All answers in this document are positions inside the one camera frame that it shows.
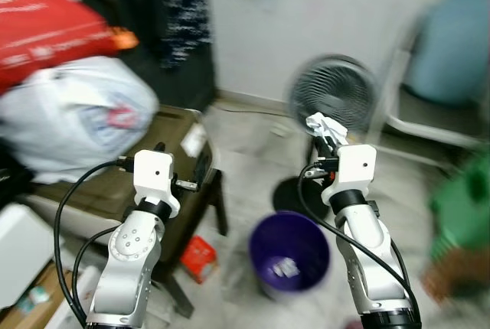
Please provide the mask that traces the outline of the white tissue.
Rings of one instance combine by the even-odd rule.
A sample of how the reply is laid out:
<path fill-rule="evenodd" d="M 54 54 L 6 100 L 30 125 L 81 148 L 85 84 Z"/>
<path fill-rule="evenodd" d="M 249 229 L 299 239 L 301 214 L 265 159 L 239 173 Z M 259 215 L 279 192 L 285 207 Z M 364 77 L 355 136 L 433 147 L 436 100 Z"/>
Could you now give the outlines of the white tissue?
<path fill-rule="evenodd" d="M 321 112 L 308 116 L 305 119 L 305 125 L 312 131 L 312 136 L 328 139 L 335 146 L 347 146 L 349 144 L 346 126 Z"/>

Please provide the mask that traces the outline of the black low table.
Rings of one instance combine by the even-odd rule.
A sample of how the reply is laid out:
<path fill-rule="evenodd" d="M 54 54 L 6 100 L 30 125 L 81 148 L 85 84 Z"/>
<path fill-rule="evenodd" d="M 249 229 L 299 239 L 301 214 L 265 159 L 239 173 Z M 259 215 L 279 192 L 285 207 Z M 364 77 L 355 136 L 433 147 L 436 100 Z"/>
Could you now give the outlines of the black low table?
<path fill-rule="evenodd" d="M 162 238 L 162 255 L 154 267 L 152 283 L 171 297 L 174 301 L 175 313 L 183 318 L 191 318 L 194 307 L 176 281 L 175 271 L 181 267 L 182 253 L 207 211 L 214 211 L 216 214 L 217 230 L 220 235 L 225 236 L 230 230 L 224 206 L 223 181 L 223 172 L 214 169 L 199 191 L 179 190 L 176 197 L 181 203 L 181 210 L 178 211 L 176 218 L 168 221 Z"/>

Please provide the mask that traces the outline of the grey standing fan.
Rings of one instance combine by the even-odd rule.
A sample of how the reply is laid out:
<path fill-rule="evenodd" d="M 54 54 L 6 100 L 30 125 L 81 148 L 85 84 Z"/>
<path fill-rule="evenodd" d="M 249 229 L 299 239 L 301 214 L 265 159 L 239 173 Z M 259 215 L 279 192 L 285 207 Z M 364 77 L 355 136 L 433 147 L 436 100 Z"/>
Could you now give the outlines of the grey standing fan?
<path fill-rule="evenodd" d="M 304 165 L 312 158 L 312 131 L 305 119 L 316 112 L 333 118 L 358 132 L 367 128 L 368 116 L 374 109 L 374 78 L 370 71 L 346 55 L 323 55 L 305 64 L 287 91 L 286 109 L 290 118 L 308 134 L 302 155 Z M 305 179 L 305 173 L 284 179 L 273 190 L 275 211 L 296 211 L 306 217 L 323 220 L 332 210 L 322 202 L 321 192 L 329 180 Z"/>

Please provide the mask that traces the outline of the small red packet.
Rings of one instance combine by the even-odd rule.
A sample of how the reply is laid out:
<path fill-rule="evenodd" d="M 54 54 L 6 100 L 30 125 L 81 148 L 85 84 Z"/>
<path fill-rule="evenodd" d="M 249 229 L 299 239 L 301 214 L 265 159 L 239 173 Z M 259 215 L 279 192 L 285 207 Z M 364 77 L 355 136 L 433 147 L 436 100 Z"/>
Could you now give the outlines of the small red packet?
<path fill-rule="evenodd" d="M 195 282 L 203 285 L 218 267 L 216 249 L 207 240 L 195 235 L 183 249 L 181 264 Z"/>

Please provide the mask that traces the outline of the brown storage box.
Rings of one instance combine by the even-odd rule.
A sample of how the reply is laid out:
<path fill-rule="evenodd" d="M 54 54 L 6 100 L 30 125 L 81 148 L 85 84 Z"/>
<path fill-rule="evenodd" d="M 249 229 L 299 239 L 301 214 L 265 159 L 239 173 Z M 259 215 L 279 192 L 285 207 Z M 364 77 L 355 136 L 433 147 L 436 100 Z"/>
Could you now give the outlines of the brown storage box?
<path fill-rule="evenodd" d="M 164 142 L 165 151 L 174 157 L 175 178 L 191 179 L 193 158 L 204 146 L 211 146 L 204 126 L 204 115 L 196 109 L 161 106 L 146 133 L 126 153 L 132 157 L 144 148 Z M 122 221 L 133 209 L 136 190 L 132 175 L 118 168 L 108 168 L 84 181 L 64 207 L 60 231 L 81 236 Z"/>

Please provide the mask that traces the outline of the white printed plastic bag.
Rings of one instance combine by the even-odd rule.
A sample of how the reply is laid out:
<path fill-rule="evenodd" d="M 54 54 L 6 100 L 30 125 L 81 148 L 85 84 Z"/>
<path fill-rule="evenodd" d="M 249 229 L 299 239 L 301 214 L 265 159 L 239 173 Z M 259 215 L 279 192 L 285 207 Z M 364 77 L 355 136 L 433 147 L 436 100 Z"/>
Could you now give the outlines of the white printed plastic bag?
<path fill-rule="evenodd" d="M 0 96 L 0 140 L 35 183 L 75 182 L 125 154 L 157 111 L 156 94 L 122 60 L 85 57 Z"/>

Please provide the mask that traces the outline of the white folding chair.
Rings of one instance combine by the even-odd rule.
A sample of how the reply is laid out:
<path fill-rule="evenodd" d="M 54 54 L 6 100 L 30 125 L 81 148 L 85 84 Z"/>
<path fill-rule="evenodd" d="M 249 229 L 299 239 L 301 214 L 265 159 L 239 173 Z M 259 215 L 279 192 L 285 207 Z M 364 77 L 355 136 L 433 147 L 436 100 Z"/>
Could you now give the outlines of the white folding chair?
<path fill-rule="evenodd" d="M 377 105 L 367 139 L 381 142 L 386 127 L 410 136 L 460 148 L 475 148 L 489 140 L 489 129 L 476 106 L 456 109 L 421 99 L 407 91 L 405 78 L 413 63 L 420 22 L 406 26 L 377 82 Z"/>

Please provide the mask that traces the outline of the purple plastic bin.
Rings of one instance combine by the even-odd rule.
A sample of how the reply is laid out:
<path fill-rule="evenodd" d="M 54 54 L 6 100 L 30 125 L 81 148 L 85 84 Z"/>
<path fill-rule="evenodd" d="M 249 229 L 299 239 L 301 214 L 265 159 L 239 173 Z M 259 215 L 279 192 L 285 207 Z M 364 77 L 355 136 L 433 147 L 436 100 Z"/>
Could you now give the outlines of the purple plastic bin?
<path fill-rule="evenodd" d="M 332 253 L 322 228 L 296 211 L 276 211 L 264 217 L 248 240 L 250 262 L 260 287 L 273 300 L 286 300 L 318 287 L 330 270 Z M 272 265 L 279 258 L 296 262 L 300 274 L 280 278 Z"/>

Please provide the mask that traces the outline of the white paper trash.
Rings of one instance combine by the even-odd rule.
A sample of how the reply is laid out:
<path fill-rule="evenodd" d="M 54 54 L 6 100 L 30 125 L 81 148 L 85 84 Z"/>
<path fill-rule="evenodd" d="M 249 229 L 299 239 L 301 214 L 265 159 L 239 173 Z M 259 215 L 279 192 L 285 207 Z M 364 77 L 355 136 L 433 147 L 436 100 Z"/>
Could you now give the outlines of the white paper trash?
<path fill-rule="evenodd" d="M 280 278 L 292 278 L 300 274 L 300 269 L 293 259 L 279 258 L 272 265 L 273 274 Z"/>

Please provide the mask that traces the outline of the small orange item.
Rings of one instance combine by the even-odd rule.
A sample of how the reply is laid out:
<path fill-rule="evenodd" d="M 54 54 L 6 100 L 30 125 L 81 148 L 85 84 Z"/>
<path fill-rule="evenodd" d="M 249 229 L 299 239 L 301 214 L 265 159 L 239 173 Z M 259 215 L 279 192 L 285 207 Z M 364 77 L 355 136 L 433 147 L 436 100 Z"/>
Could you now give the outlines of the small orange item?
<path fill-rule="evenodd" d="M 109 32 L 111 33 L 113 44 L 118 50 L 130 50 L 139 45 L 136 33 L 129 31 L 129 29 L 122 26 L 111 26 Z"/>

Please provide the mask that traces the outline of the black printed hanging clothing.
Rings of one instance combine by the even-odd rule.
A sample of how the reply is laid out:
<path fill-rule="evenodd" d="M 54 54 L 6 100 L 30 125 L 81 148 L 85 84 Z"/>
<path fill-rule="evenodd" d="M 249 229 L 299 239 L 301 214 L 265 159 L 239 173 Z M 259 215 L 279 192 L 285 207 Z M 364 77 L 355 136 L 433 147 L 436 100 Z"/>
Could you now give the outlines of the black printed hanging clothing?
<path fill-rule="evenodd" d="M 165 11 L 161 66 L 175 69 L 193 50 L 211 44 L 208 0 L 161 0 Z"/>

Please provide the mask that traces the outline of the green plastic stool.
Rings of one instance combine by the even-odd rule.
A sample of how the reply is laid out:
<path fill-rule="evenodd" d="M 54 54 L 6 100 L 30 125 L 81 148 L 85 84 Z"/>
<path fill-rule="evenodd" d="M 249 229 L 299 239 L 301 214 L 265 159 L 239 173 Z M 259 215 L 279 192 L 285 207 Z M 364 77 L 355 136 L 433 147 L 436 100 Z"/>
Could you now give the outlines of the green plastic stool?
<path fill-rule="evenodd" d="M 490 241 L 490 154 L 483 147 L 431 197 L 435 235 L 430 258 L 440 259 L 451 249 L 480 251 Z"/>

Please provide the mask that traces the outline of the large red plastic pack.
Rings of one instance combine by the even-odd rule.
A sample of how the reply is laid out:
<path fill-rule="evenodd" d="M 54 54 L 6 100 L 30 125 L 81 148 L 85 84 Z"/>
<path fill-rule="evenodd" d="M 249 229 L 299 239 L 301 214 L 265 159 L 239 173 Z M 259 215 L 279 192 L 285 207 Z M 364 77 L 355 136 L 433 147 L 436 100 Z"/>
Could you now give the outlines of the large red plastic pack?
<path fill-rule="evenodd" d="M 77 0 L 0 0 L 0 95 L 35 71 L 115 56 L 111 28 Z"/>

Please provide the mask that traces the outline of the brown cardboard sheet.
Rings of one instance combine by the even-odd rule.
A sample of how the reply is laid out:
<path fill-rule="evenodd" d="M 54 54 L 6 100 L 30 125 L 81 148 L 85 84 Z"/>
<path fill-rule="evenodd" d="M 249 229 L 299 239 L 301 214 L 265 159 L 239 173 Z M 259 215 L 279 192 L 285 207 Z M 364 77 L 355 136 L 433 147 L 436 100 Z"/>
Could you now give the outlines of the brown cardboard sheet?
<path fill-rule="evenodd" d="M 52 262 L 34 283 L 0 314 L 0 329 L 81 329 L 60 290 Z"/>

